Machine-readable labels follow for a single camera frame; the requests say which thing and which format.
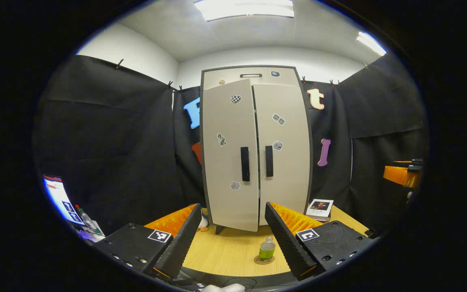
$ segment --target black door handle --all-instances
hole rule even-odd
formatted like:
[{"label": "black door handle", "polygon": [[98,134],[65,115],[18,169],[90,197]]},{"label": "black door handle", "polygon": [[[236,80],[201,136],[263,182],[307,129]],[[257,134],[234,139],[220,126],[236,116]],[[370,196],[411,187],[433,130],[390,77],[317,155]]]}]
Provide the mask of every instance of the black door handle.
[{"label": "black door handle", "polygon": [[250,157],[248,147],[241,147],[242,181],[250,181]]},{"label": "black door handle", "polygon": [[246,77],[262,77],[263,74],[260,74],[260,73],[254,73],[254,74],[241,74],[239,75],[239,77],[241,78],[246,78]]},{"label": "black door handle", "polygon": [[266,146],[266,177],[273,176],[273,147]]}]

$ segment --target checkered heart sticker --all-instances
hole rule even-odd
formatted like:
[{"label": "checkered heart sticker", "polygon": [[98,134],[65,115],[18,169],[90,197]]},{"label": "checkered heart sticker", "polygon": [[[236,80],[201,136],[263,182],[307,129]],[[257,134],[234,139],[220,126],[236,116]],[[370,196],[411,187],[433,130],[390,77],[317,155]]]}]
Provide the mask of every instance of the checkered heart sticker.
[{"label": "checkered heart sticker", "polygon": [[232,101],[232,103],[234,105],[236,105],[237,103],[239,103],[239,101],[241,101],[241,96],[240,95],[232,95],[232,97],[230,97],[230,100]]}]

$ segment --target ceiling light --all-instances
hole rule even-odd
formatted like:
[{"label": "ceiling light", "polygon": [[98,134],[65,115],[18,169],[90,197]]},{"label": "ceiling light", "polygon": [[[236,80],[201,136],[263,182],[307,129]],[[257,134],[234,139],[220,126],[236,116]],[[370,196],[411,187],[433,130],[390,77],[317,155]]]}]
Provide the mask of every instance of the ceiling light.
[{"label": "ceiling light", "polygon": [[206,21],[245,15],[295,16],[291,0],[200,0],[194,6]]},{"label": "ceiling light", "polygon": [[384,56],[387,51],[385,51],[369,34],[365,32],[359,32],[358,37],[356,38],[357,41],[360,41],[362,44],[366,45],[367,47],[371,48],[373,51],[378,53],[380,56]]}]

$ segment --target white cabinet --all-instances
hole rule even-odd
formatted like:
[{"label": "white cabinet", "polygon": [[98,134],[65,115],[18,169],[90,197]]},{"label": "white cabinet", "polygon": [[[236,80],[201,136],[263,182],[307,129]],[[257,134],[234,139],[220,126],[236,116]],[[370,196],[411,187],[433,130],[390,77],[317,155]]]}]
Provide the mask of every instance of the white cabinet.
[{"label": "white cabinet", "polygon": [[203,71],[201,160],[213,224],[257,231],[266,202],[304,213],[313,163],[303,92],[293,67]]}]

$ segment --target white cloth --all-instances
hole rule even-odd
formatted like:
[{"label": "white cloth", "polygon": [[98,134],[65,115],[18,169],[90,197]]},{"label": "white cloth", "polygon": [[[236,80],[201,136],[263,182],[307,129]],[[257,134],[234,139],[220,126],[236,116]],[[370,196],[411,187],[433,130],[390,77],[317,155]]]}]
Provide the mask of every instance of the white cloth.
[{"label": "white cloth", "polygon": [[241,284],[231,284],[224,288],[219,288],[214,285],[208,285],[202,292],[244,292],[244,286]]}]

